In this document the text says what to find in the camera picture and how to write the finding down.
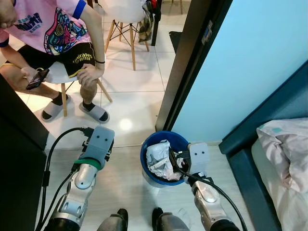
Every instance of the crumpled paper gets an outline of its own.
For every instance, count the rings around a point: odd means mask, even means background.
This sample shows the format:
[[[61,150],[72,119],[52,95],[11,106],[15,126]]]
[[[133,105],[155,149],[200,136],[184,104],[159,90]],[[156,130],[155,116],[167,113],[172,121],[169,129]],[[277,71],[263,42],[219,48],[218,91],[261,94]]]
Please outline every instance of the crumpled paper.
[[[169,159],[169,147],[169,141],[163,140],[147,148],[146,160],[148,169],[158,177],[167,180],[179,180],[182,174],[180,172],[173,172]]]

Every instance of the man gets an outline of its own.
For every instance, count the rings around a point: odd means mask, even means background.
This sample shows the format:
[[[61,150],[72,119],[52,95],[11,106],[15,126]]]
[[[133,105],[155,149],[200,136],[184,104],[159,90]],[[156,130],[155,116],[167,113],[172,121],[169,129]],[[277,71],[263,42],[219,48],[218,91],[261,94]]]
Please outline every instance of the man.
[[[9,34],[26,45],[15,51]],[[62,110],[61,93],[44,84],[32,90],[26,86],[37,70],[56,61],[81,84],[79,108],[101,123],[109,120],[108,113],[92,103],[105,68],[102,20],[83,0],[0,0],[0,50],[8,60],[0,73],[14,90],[52,99],[42,112],[44,121]]]

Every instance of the slide sandal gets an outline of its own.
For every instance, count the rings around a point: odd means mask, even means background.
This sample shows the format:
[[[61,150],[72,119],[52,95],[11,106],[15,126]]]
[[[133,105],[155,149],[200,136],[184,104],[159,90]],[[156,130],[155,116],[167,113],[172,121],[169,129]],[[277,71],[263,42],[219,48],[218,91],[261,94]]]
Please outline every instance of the slide sandal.
[[[71,101],[71,97],[69,95],[67,95],[67,99],[66,99],[66,105],[68,105],[68,103]],[[51,115],[51,117],[49,119],[44,119],[43,118],[43,113],[41,114],[41,119],[44,122],[50,122],[53,119],[55,119],[57,117],[57,115],[63,110],[63,104],[62,105],[56,105],[54,104],[52,101],[45,107],[44,112],[46,112],[47,114]]]
[[[89,114],[92,118],[94,118],[94,119],[96,119],[98,122],[100,122],[100,123],[107,123],[108,121],[109,121],[109,119],[110,119],[110,116],[109,116],[109,114],[108,114],[108,112],[106,112],[104,109],[102,109],[101,107],[99,107],[99,106],[94,106],[93,108],[92,108],[92,110],[91,111],[88,111],[83,105],[82,105],[82,103],[80,103],[79,104],[79,108],[80,108],[80,110],[81,111],[83,111],[84,113],[86,113],[86,114]],[[100,118],[104,115],[104,113],[107,113],[107,115],[108,115],[108,118],[105,120],[105,121],[102,121],[102,120],[100,120]]]

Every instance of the trash bin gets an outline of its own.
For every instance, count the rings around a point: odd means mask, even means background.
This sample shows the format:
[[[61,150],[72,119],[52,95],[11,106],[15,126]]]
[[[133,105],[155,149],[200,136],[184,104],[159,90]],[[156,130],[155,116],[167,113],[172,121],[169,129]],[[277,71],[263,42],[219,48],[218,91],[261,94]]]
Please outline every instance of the trash bin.
[[[188,142],[179,134],[172,131],[159,131],[149,136],[143,143],[140,151],[140,161],[142,165],[142,174],[146,181],[154,187],[163,188],[166,186],[174,186],[184,182],[183,179],[168,181],[164,178],[156,176],[150,172],[146,163],[146,151],[151,145],[157,144],[162,140],[168,140],[171,148],[175,152],[187,150]]]

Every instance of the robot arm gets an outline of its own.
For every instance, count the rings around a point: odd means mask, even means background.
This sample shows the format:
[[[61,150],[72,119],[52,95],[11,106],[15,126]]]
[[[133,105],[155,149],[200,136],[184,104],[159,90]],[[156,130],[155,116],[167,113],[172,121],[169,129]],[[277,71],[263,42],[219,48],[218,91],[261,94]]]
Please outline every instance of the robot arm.
[[[201,222],[206,231],[239,231],[227,217],[220,203],[217,191],[210,185],[196,181],[192,185],[194,203],[201,215]]]
[[[194,203],[200,212],[204,229],[206,231],[239,231],[222,208],[219,193],[212,186],[196,180],[197,177],[209,181],[205,177],[209,162],[207,144],[190,144],[188,148],[189,151],[182,152],[176,157],[170,153],[170,160],[173,167],[179,158],[183,158],[188,165],[187,173],[192,177],[184,177],[184,179],[192,187]]]
[[[74,163],[79,165],[79,170],[70,179],[67,192],[58,202],[45,231],[80,230],[96,174],[109,160],[114,135],[112,130],[97,127],[83,143],[83,153]]]

